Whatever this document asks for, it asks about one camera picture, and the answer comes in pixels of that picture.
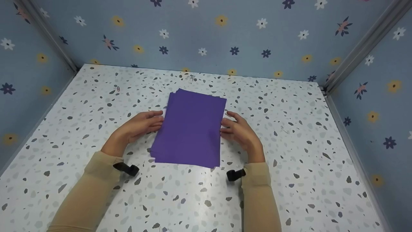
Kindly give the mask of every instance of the wall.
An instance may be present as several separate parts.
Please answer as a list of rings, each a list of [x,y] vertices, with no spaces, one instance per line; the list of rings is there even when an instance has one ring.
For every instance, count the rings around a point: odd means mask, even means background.
[[[86,62],[320,84],[390,2],[37,0],[79,66]]]
[[[73,73],[21,7],[1,1],[0,20],[1,172]]]
[[[411,29],[409,10],[332,93],[394,231],[412,229]]]

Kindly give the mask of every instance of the stack of purple paper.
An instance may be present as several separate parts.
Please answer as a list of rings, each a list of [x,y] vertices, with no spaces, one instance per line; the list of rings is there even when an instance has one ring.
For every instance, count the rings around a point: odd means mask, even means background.
[[[157,163],[220,165],[220,122],[226,99],[178,89],[170,93],[150,154]]]

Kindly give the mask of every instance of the sleeve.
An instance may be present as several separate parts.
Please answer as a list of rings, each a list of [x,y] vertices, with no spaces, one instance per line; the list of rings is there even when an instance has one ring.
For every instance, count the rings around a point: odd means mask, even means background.
[[[83,176],[57,210],[47,232],[95,231],[113,187],[119,182],[120,171],[113,167],[119,162],[123,162],[123,158],[94,153]]]
[[[281,232],[279,212],[270,186],[269,167],[266,163],[248,163],[244,170],[244,232]]]

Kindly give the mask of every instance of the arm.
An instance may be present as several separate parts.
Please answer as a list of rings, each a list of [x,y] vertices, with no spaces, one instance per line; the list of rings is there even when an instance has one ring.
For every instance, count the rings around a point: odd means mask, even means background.
[[[83,176],[60,205],[47,232],[95,231],[113,187],[119,182],[120,171],[113,164],[123,162],[124,150],[130,142],[160,129],[162,114],[162,111],[139,113],[110,136],[101,151],[90,159]]]
[[[228,111],[228,116],[236,121],[224,118],[220,135],[227,140],[234,140],[248,153],[248,164],[242,177],[244,194],[244,232],[281,232],[279,212],[271,187],[269,167],[265,161],[263,146],[259,138],[237,113]]]

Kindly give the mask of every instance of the table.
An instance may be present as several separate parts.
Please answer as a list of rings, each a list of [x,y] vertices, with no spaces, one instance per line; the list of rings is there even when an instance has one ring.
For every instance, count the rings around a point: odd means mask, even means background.
[[[165,109],[178,88],[227,98],[261,139],[286,231],[383,231],[317,83],[85,64],[0,178],[4,231],[45,231],[112,131]],[[129,145],[97,231],[241,231],[246,154],[221,140],[220,167],[155,163],[155,134]]]

